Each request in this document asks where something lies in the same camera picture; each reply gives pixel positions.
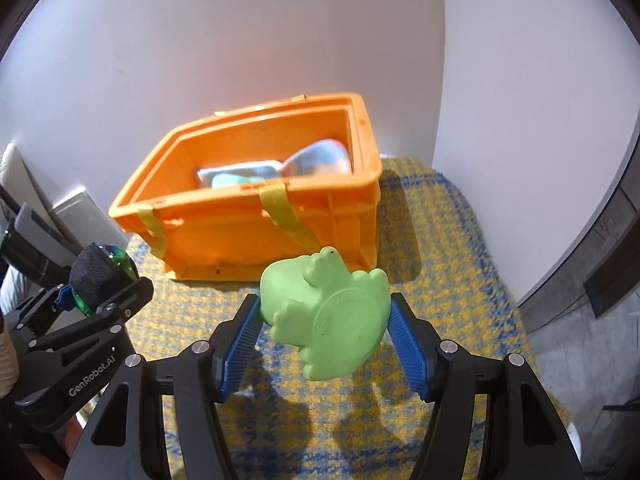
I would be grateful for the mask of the person's left hand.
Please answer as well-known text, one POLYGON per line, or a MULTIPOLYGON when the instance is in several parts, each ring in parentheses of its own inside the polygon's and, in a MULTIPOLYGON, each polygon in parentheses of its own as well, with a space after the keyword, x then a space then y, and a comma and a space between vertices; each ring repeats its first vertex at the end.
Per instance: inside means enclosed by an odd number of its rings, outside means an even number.
POLYGON ((84 430, 84 428, 82 428, 76 416, 73 416, 65 423, 64 448, 68 457, 73 456, 77 443, 81 437, 82 430, 84 430))

